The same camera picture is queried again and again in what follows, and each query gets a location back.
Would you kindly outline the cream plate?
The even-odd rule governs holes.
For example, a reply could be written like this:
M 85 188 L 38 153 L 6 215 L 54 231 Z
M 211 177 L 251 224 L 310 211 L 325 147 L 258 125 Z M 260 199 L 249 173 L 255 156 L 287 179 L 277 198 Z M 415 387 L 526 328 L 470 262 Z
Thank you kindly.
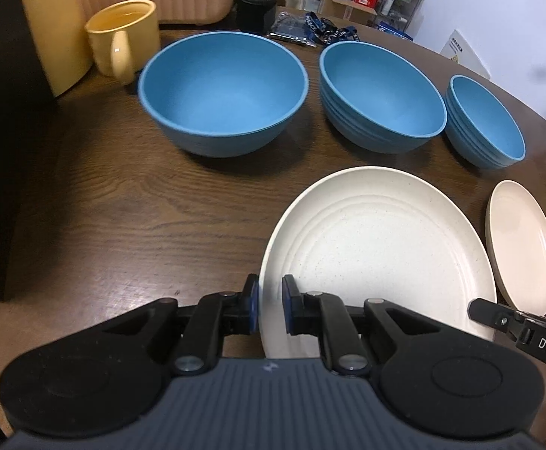
M 270 359 L 313 358 L 316 338 L 286 332 L 281 281 L 361 306 L 381 298 L 481 338 L 493 332 L 468 318 L 477 298 L 493 301 L 488 254 L 460 208 L 399 169 L 358 166 L 300 194 L 270 237 L 259 274 L 260 336 Z
M 493 188 L 486 241 L 497 287 L 507 303 L 546 315 L 546 216 L 521 184 L 504 180 Z

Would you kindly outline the blue bowl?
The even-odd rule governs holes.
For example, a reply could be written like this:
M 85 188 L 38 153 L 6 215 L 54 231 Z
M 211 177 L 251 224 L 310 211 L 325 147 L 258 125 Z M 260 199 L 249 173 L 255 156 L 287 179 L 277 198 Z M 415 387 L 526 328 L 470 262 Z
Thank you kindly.
M 293 52 L 239 31 L 195 34 L 167 46 L 138 82 L 141 105 L 174 145 L 217 159 L 273 141 L 308 91 L 307 70 Z
M 481 169 L 504 169 L 526 156 L 523 134 L 505 106 L 483 85 L 453 75 L 445 93 L 446 135 L 456 152 Z
M 325 114 L 370 152 L 411 152 L 440 135 L 447 110 L 437 87 L 408 60 L 365 42 L 338 42 L 319 59 Z

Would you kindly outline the yellow mug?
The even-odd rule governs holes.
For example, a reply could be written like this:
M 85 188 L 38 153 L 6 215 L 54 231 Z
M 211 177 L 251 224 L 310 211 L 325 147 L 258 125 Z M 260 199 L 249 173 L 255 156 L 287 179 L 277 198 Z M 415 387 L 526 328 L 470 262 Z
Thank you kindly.
M 95 13 L 85 24 L 98 71 L 123 86 L 160 50 L 160 34 L 152 0 L 126 0 Z

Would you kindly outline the black cup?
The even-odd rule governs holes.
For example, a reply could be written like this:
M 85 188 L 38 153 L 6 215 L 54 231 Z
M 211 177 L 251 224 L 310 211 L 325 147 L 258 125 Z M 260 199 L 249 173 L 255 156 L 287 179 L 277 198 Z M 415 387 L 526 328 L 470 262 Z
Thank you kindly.
M 239 30 L 267 35 L 276 18 L 277 0 L 234 0 L 235 22 Z

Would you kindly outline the yellow thermos jug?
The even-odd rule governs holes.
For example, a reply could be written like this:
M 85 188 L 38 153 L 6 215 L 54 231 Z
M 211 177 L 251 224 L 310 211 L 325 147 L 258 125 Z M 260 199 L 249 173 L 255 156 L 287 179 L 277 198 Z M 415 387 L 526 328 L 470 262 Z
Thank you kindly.
M 79 0 L 22 0 L 52 93 L 60 96 L 90 69 L 93 58 Z

